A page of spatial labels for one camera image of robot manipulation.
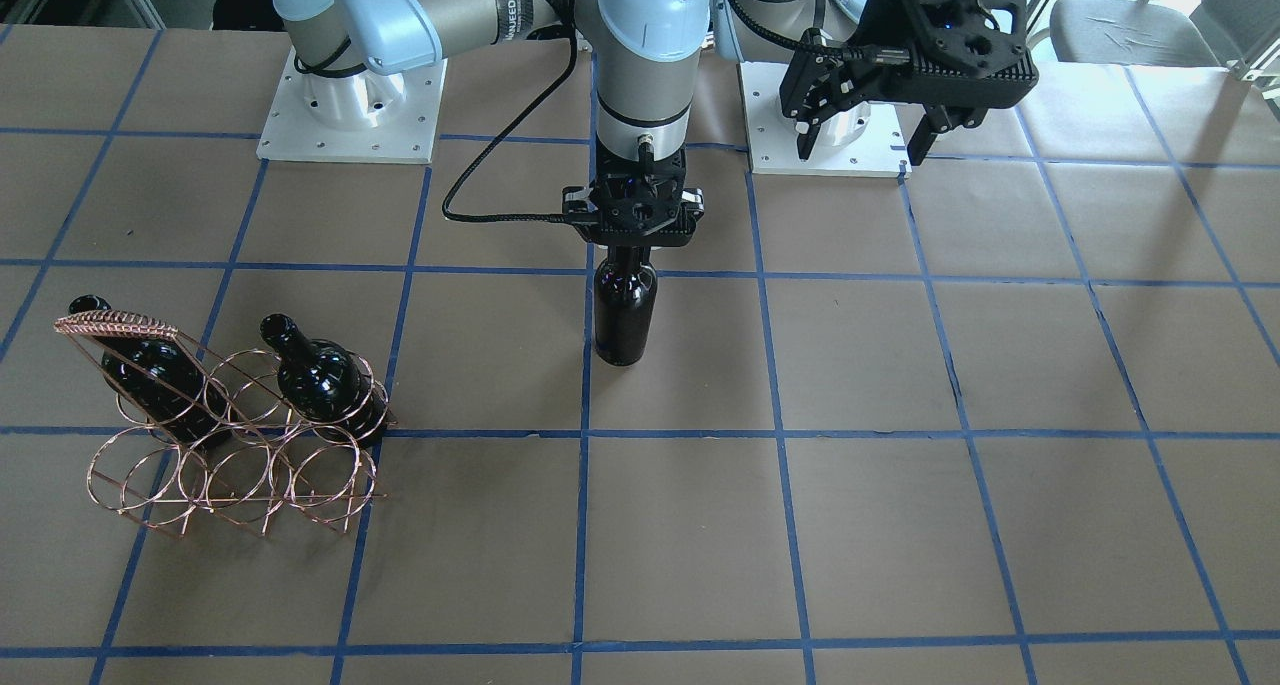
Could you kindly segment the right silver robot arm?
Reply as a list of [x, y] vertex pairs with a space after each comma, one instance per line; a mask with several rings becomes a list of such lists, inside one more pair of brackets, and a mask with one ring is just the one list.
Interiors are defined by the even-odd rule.
[[611, 248], [686, 246], [703, 214], [685, 134], [712, 0], [271, 0], [291, 37], [261, 157], [425, 164], [449, 58], [531, 35], [596, 56], [591, 184], [561, 214]]

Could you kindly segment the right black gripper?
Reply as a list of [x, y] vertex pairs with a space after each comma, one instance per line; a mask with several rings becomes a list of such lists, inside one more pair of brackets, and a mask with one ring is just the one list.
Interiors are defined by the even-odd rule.
[[586, 242], [609, 247], [684, 247], [704, 214], [701, 189], [686, 189], [686, 149], [627, 160], [603, 143], [596, 178], [562, 189], [562, 213]]

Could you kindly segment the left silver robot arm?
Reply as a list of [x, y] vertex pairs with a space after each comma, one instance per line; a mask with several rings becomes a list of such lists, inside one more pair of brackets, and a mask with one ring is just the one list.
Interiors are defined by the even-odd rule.
[[717, 51], [781, 61], [780, 111], [808, 161], [824, 125], [864, 102], [914, 102], [908, 142], [918, 165], [938, 134], [1012, 108], [1039, 73], [1027, 0], [713, 0]]

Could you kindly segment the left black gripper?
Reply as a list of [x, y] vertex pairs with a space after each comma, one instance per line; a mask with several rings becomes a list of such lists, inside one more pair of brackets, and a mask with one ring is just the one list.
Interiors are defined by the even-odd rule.
[[823, 124], [860, 102], [918, 102], [908, 142], [920, 166], [940, 134], [978, 128], [991, 108], [1012, 108], [1039, 73], [1027, 44], [1027, 0], [854, 0], [852, 35], [806, 33], [780, 87], [801, 163]]

